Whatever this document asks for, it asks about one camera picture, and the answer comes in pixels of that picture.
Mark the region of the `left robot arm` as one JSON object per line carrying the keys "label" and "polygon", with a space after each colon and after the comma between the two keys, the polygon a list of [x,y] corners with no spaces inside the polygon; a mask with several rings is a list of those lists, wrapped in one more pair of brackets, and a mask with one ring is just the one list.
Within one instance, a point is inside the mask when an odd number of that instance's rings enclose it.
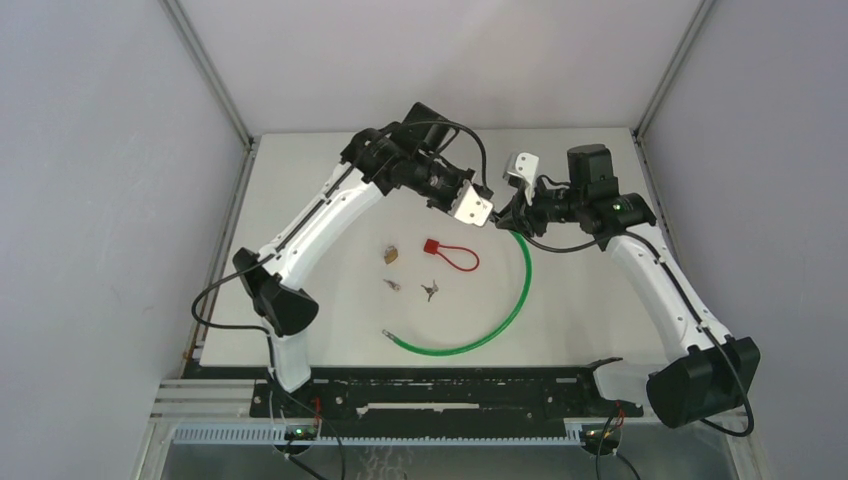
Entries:
{"label": "left robot arm", "polygon": [[269,344],[274,404],[290,417],[305,414],[313,394],[306,330],[319,312],[305,279],[340,235],[393,190],[408,188],[429,208],[467,225],[485,225],[493,205],[484,172],[442,160],[450,132],[465,126],[421,102],[400,122],[355,134],[329,180],[274,239],[257,251],[239,249],[233,264]]}

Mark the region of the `red cable lock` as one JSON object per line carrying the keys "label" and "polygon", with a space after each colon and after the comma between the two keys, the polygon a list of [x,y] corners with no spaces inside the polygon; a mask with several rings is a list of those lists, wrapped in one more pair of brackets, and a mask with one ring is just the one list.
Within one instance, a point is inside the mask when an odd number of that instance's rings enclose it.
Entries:
{"label": "red cable lock", "polygon": [[[464,246],[447,245],[432,238],[425,241],[423,251],[428,255],[441,258],[451,268],[463,273],[474,272],[481,264],[481,259],[474,250]],[[465,263],[456,262],[455,256],[459,254],[467,257],[468,260]]]}

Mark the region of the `green cable lock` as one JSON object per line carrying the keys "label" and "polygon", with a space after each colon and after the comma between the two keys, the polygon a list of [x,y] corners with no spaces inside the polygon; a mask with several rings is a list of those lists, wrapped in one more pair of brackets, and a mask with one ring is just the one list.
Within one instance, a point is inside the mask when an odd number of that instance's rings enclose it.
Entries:
{"label": "green cable lock", "polygon": [[529,297],[534,273],[532,255],[530,253],[527,242],[518,233],[511,232],[511,236],[517,242],[522,253],[525,268],[524,281],[520,290],[520,294],[512,310],[493,330],[491,330],[489,333],[482,336],[481,338],[466,345],[442,349],[425,348],[413,345],[386,329],[383,329],[381,331],[381,334],[401,349],[416,355],[427,357],[451,357],[466,354],[483,347],[484,345],[490,343],[492,340],[500,336],[509,326],[512,325],[514,320],[523,310],[525,303]]}

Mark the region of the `brass padlock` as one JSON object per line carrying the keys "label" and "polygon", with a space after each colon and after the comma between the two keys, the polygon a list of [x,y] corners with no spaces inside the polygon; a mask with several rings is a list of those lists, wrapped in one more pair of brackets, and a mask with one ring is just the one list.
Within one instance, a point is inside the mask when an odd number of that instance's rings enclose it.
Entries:
{"label": "brass padlock", "polygon": [[390,245],[384,250],[383,260],[386,265],[390,265],[398,259],[399,251],[396,246]]}

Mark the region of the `brass padlock keys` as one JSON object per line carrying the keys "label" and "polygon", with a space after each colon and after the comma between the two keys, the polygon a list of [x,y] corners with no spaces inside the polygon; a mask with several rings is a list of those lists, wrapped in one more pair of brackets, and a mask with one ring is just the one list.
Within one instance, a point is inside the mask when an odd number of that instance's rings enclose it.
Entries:
{"label": "brass padlock keys", "polygon": [[395,281],[384,279],[383,282],[386,283],[395,292],[401,290],[401,285]]}

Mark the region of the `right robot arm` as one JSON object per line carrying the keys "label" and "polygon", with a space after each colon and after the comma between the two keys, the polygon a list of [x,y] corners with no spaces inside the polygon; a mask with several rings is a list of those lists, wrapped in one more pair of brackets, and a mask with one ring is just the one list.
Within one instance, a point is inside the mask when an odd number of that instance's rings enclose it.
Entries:
{"label": "right robot arm", "polygon": [[540,159],[513,155],[504,170],[516,192],[494,217],[497,228],[535,245],[551,223],[575,223],[590,245],[623,272],[652,320],[666,365],[613,360],[595,367],[578,402],[592,416],[617,401],[650,407],[669,428],[701,422],[744,438],[755,428],[748,392],[761,352],[752,338],[735,337],[705,305],[664,241],[648,202],[622,193],[610,150],[603,144],[567,152],[569,179],[550,182]]}

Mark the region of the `red lock keys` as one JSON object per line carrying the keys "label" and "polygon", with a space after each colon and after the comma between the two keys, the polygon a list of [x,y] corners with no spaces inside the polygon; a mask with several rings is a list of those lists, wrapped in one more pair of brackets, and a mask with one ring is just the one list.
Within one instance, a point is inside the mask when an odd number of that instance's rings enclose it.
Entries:
{"label": "red lock keys", "polygon": [[428,303],[432,301],[433,296],[440,290],[440,287],[435,280],[433,280],[429,285],[422,284],[421,287],[427,295]]}

